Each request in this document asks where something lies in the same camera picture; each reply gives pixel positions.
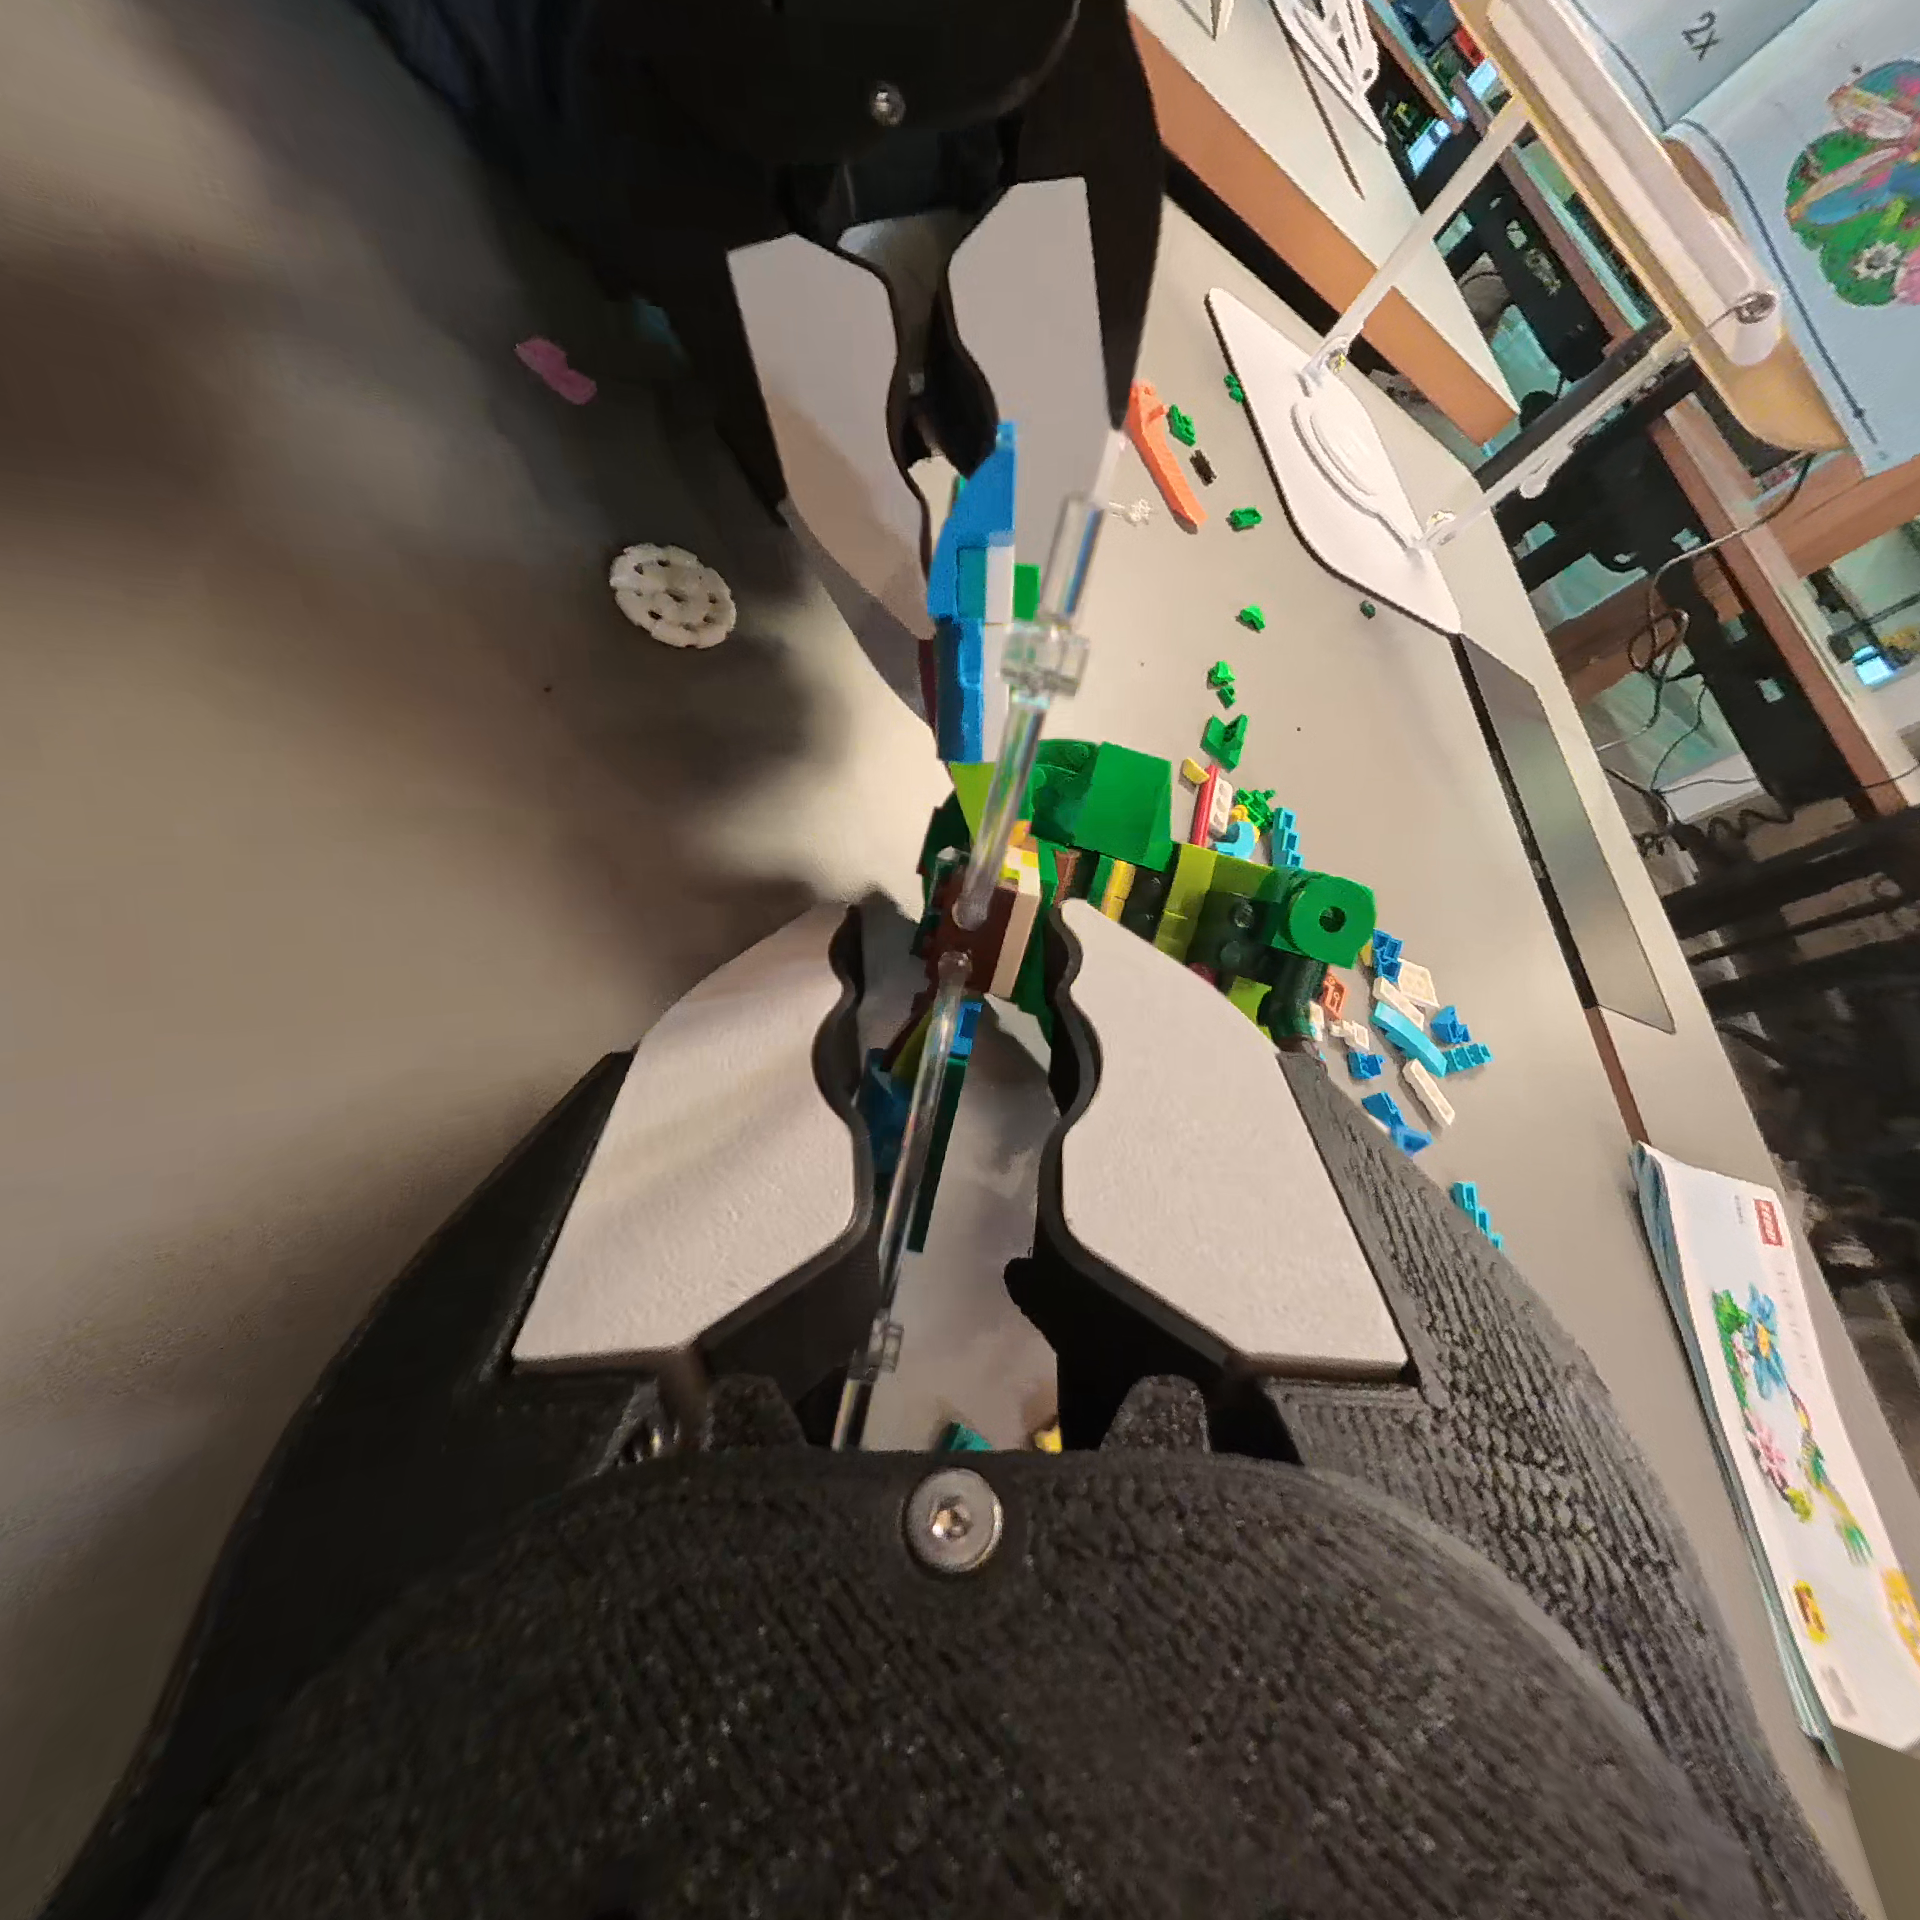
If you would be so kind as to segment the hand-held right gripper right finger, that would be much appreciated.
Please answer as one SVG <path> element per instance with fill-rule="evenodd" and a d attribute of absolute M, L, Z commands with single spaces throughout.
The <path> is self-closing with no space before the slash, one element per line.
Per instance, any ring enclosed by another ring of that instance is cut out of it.
<path fill-rule="evenodd" d="M 1403 1377 L 1403 1332 L 1266 1031 L 1090 900 L 1050 932 L 1053 1067 L 1076 1071 L 1043 1175 L 1064 1255 L 1198 1362 Z"/>

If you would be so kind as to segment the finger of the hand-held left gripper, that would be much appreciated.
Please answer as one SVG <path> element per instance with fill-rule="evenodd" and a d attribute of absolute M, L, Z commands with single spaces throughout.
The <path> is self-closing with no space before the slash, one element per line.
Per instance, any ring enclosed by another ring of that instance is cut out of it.
<path fill-rule="evenodd" d="M 928 495 L 903 410 L 951 230 L 798 230 L 726 255 L 781 459 L 781 518 L 861 656 L 932 719 Z"/>
<path fill-rule="evenodd" d="M 1112 473 L 1090 186 L 1016 183 L 951 250 L 960 346 L 1022 434 L 1016 556 L 1047 560 L 1064 505 Z"/>

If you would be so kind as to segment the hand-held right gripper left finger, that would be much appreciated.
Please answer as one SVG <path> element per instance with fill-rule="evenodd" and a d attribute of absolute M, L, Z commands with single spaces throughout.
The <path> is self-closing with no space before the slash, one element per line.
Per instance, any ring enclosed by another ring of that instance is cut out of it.
<path fill-rule="evenodd" d="M 817 905 L 632 1049 L 515 1326 L 540 1372 L 827 1377 L 881 1311 L 860 905 Z"/>

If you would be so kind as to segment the blue lego wing assembly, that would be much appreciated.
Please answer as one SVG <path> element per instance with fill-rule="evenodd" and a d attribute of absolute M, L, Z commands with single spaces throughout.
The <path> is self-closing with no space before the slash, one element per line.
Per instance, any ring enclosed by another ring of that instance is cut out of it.
<path fill-rule="evenodd" d="M 933 619 L 932 719 L 942 764 L 987 764 L 1004 734 L 1008 681 L 998 656 L 1016 612 L 1016 495 L 1022 427 L 1008 416 L 995 430 L 995 452 L 955 480 L 928 577 Z"/>

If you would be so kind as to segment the green lego model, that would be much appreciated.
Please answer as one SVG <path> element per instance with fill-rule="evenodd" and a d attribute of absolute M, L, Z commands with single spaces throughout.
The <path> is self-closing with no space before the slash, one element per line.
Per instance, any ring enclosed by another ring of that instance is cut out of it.
<path fill-rule="evenodd" d="M 899 1031 L 868 1054 L 860 1108 L 887 1184 L 899 1158 L 909 1092 L 933 1025 L 938 961 L 967 950 L 967 1004 L 955 1021 L 928 1174 L 903 1245 L 922 1251 L 942 1150 L 974 1063 L 976 1010 L 1004 998 L 1053 1036 L 1047 998 L 1047 917 L 1070 900 L 1149 940 L 1198 973 L 1271 1040 L 1309 1040 L 1334 967 L 1380 944 L 1367 882 L 1301 861 L 1292 812 L 1248 787 L 1222 754 L 1170 764 L 1119 741 L 1043 738 L 982 929 L 951 929 L 949 905 L 987 823 L 989 757 L 949 757 L 951 799 L 932 813 L 918 874 L 913 955 L 922 992 Z"/>

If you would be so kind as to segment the transparent lego rod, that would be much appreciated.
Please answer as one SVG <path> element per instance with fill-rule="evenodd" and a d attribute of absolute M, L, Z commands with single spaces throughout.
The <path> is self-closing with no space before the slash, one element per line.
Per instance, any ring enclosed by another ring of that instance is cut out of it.
<path fill-rule="evenodd" d="M 1070 699 L 1090 673 L 1092 638 L 1085 637 L 1085 595 L 1092 577 L 1092 556 L 1103 543 L 1107 479 L 1119 458 L 1119 434 L 1107 441 L 1092 480 L 1064 497 L 1050 560 L 1043 573 L 1036 611 L 1012 622 L 1004 638 L 1004 681 L 1008 681 L 1008 716 L 998 734 L 995 777 L 982 801 L 982 823 L 967 842 L 967 864 L 955 882 L 955 894 L 942 908 L 942 946 L 933 967 L 933 992 L 922 1021 L 922 1045 L 913 1049 L 913 1092 L 899 1117 L 899 1148 L 894 1158 L 887 1207 L 881 1219 L 881 1311 L 868 1333 L 861 1355 L 848 1365 L 844 1397 L 833 1428 L 833 1452 L 854 1452 L 868 1435 L 871 1397 L 881 1377 L 899 1355 L 899 1263 L 918 1212 L 918 1196 L 928 1181 L 932 1133 L 942 1108 L 949 1063 L 960 1036 L 960 1021 L 974 988 L 974 932 L 989 917 L 989 900 L 1022 823 L 1022 801 L 1043 751 L 1043 734 L 1050 708 Z"/>

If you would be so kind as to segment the orange lego piece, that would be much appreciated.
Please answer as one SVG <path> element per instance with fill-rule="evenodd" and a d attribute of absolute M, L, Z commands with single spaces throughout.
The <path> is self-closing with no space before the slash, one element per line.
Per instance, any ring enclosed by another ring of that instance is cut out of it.
<path fill-rule="evenodd" d="M 1149 470 L 1165 511 L 1180 518 L 1180 528 L 1198 531 L 1207 511 L 1184 463 L 1187 441 L 1173 434 L 1173 410 L 1149 380 L 1131 380 L 1121 430 L 1140 463 Z"/>

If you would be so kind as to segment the white round lego gear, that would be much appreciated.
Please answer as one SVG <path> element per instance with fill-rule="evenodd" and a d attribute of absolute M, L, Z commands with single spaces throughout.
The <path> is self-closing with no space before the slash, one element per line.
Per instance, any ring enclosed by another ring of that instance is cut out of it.
<path fill-rule="evenodd" d="M 704 652 L 733 637 L 733 587 L 691 549 L 637 543 L 609 560 L 609 595 L 644 637 Z"/>

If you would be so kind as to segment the pile of blue white lego pieces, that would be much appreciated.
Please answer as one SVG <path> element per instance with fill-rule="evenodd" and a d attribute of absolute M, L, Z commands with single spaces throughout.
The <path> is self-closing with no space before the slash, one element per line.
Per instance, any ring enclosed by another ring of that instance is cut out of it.
<path fill-rule="evenodd" d="M 1454 1127 L 1452 1084 L 1492 1049 L 1380 927 L 1367 882 L 1309 869 L 1287 805 L 1187 764 L 1194 818 L 1170 874 L 1158 946 L 1187 961 L 1282 1054 L 1334 1049 L 1362 1111 L 1403 1155 Z"/>

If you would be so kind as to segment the scattered small green lego pieces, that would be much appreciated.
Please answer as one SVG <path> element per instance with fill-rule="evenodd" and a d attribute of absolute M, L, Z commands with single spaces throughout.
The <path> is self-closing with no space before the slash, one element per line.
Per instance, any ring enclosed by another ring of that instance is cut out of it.
<path fill-rule="evenodd" d="M 1224 400 L 1224 444 L 1232 444 L 1232 430 L 1243 427 L 1250 434 L 1250 400 L 1248 400 L 1248 384 L 1236 371 L 1222 371 L 1222 400 Z M 1253 497 L 1236 497 L 1236 495 L 1222 495 L 1222 459 L 1213 452 L 1213 416 L 1194 416 L 1189 406 L 1170 406 L 1170 441 L 1173 452 L 1184 452 L 1184 479 L 1194 480 L 1198 505 L 1213 511 L 1213 528 L 1231 543 L 1231 549 L 1248 563 L 1253 563 L 1263 556 L 1259 531 L 1263 531 L 1263 509 Z M 1266 637 L 1271 619 L 1266 605 L 1253 587 L 1236 587 L 1232 595 L 1232 633 L 1243 638 L 1259 638 Z M 1216 703 L 1213 719 L 1205 719 L 1205 738 L 1207 754 L 1222 757 L 1224 769 L 1236 769 L 1248 748 L 1248 689 L 1243 689 L 1243 669 L 1236 656 L 1213 656 L 1205 669 L 1205 686 Z"/>

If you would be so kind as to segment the closed lego instruction booklet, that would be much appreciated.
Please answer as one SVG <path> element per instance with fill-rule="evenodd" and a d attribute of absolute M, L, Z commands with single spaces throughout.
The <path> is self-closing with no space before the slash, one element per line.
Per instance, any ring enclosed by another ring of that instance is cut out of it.
<path fill-rule="evenodd" d="M 1884 1748 L 1920 1734 L 1920 1616 L 1843 1428 L 1786 1196 L 1634 1141 L 1634 1196 L 1798 1715 Z"/>

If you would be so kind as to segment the open lego instruction book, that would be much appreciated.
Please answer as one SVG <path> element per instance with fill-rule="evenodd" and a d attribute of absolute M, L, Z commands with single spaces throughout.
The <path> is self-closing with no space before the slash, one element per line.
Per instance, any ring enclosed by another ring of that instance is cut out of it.
<path fill-rule="evenodd" d="M 1621 87 L 1703 164 L 1864 473 L 1920 449 L 1920 6 L 1576 3 Z"/>

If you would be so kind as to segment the wooden desk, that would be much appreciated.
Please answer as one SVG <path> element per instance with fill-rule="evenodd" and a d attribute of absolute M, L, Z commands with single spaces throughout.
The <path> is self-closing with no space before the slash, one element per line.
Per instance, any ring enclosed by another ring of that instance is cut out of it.
<path fill-rule="evenodd" d="M 1253 272 L 1309 326 L 1333 326 L 1418 225 L 1387 145 L 1292 51 L 1271 3 L 1232 3 L 1213 34 L 1207 3 L 1135 0 L 1131 30 L 1170 162 L 1194 180 L 1198 203 L 1250 230 L 1248 258 L 1275 258 Z M 1362 346 L 1474 444 L 1521 415 L 1437 241 L 1403 262 Z"/>

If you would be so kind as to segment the white book stand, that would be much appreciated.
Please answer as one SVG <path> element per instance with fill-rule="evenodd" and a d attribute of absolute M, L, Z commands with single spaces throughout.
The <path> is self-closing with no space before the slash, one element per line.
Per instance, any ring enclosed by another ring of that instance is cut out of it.
<path fill-rule="evenodd" d="M 1458 18 L 1506 82 L 1506 103 L 1326 336 L 1301 349 L 1232 295 L 1207 295 L 1216 340 L 1309 560 L 1367 602 L 1437 637 L 1463 633 L 1437 563 L 1446 543 L 1506 497 L 1541 495 L 1569 452 L 1667 365 L 1680 362 L 1726 387 L 1728 375 L 1757 371 L 1788 336 L 1778 279 L 1740 230 L 1680 180 L 1666 145 L 1667 107 L 1653 85 L 1653 57 L 1630 57 L 1616 3 L 1501 0 L 1458 3 Z M 1541 133 L 1658 315 L 1487 459 L 1446 509 L 1418 511 L 1343 365 L 1380 303 L 1435 250 L 1525 133 Z"/>

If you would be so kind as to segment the dark flat panel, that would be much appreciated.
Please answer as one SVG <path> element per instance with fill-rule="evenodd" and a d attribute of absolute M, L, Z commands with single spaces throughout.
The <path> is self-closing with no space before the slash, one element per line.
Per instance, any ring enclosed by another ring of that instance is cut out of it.
<path fill-rule="evenodd" d="M 1454 637 L 1454 663 L 1584 1010 L 1607 1010 L 1671 1036 L 1667 998 L 1541 689 L 1474 637 Z"/>

